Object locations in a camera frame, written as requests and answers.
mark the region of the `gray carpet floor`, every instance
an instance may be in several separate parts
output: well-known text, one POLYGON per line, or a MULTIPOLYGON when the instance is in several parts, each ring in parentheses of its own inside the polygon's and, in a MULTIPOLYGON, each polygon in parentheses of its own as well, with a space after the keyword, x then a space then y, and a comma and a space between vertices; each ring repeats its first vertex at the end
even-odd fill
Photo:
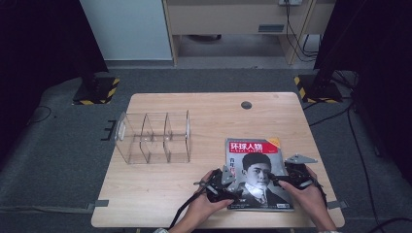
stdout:
MULTIPOLYGON (((112 70, 120 78, 109 104, 78 106, 72 98, 81 84, 74 79, 53 86, 43 94, 31 123, 17 141, 12 158, 0 174, 0 207, 61 207, 84 209, 97 200, 115 147, 107 138, 110 120, 125 111, 134 93, 144 92, 242 92, 291 91, 293 77, 311 70, 275 69, 134 69, 112 70)), ((341 93, 350 91, 339 85, 341 93)), ((309 124, 344 111, 351 103, 302 103, 309 124)), ((344 232, 368 232, 376 226, 366 175, 380 222, 412 217, 412 187, 389 158, 375 155, 374 147, 355 111, 311 126, 327 173, 341 201, 344 232), (358 150, 350 122, 360 145, 358 150)), ((136 229, 97 229, 91 214, 5 212, 0 232, 136 232, 136 229)), ((386 232, 410 232, 412 223, 397 221, 386 232)), ((198 232, 288 232, 286 229, 197 230, 198 232)), ((152 232, 152 229, 141 229, 152 232)), ((315 232, 295 229, 295 232, 315 232)))

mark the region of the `black stand base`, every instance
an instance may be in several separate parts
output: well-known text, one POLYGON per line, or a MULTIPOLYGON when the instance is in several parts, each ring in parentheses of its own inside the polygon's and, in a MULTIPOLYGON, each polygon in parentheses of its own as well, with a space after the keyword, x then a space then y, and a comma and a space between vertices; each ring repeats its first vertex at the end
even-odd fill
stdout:
POLYGON ((342 95, 335 83, 328 83, 324 87, 316 87, 313 85, 315 78, 315 75, 299 75, 294 78, 303 102, 342 102, 342 95))
POLYGON ((107 104, 112 99, 118 86, 119 79, 117 78, 96 78, 98 83, 94 90, 88 90, 86 85, 82 83, 73 97, 74 105, 91 105, 91 104, 107 104))

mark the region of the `hand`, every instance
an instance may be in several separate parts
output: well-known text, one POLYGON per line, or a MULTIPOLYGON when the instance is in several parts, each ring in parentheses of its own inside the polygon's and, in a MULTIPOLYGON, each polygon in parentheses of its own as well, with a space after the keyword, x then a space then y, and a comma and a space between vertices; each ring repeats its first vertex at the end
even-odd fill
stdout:
MULTIPOLYGON (((306 169, 313 178, 317 178, 317 175, 309 167, 306 166, 306 169)), ((290 183, 282 181, 279 181, 279 185, 290 193, 300 204, 302 209, 312 219, 313 223, 318 228, 318 231, 336 230, 336 226, 325 206, 322 193, 317 187, 310 184, 305 189, 299 190, 290 183)))
MULTIPOLYGON (((202 178, 202 181, 208 181, 212 172, 213 171, 209 171, 202 178)), ((201 189, 202 187, 199 187, 195 193, 199 192, 201 189)), ((191 232, 206 221, 214 212, 227 207, 232 202, 233 200, 222 200, 220 202, 211 203, 207 198, 206 193, 203 193, 190 203, 185 216, 175 226, 169 229, 169 233, 191 232)))

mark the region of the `black hole on table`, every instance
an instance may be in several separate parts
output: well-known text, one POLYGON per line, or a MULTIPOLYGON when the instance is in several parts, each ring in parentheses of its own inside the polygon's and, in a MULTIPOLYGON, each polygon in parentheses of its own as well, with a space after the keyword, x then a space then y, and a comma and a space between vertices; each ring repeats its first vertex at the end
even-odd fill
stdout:
POLYGON ((242 106, 243 109, 251 109, 252 108, 252 103, 249 102, 249 101, 243 101, 240 106, 242 106))

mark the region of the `wooden table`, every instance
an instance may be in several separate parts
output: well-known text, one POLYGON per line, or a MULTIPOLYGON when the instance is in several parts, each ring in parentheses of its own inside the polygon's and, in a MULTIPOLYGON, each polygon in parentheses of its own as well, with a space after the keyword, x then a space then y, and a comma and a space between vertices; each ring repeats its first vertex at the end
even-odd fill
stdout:
MULTIPOLYGON (((284 158, 296 153, 318 159, 310 168, 318 174, 327 201, 336 197, 296 94, 291 92, 145 93, 130 100, 128 114, 189 110, 189 163, 135 164, 114 150, 91 224, 95 227, 168 227, 177 210, 197 190, 208 171, 222 168, 224 141, 232 138, 279 137, 284 158), (241 103, 249 101, 245 110, 241 103)), ((339 208, 329 210, 338 227, 345 220, 339 208)), ((313 226, 295 204, 292 213, 221 210, 200 228, 296 228, 313 226)))

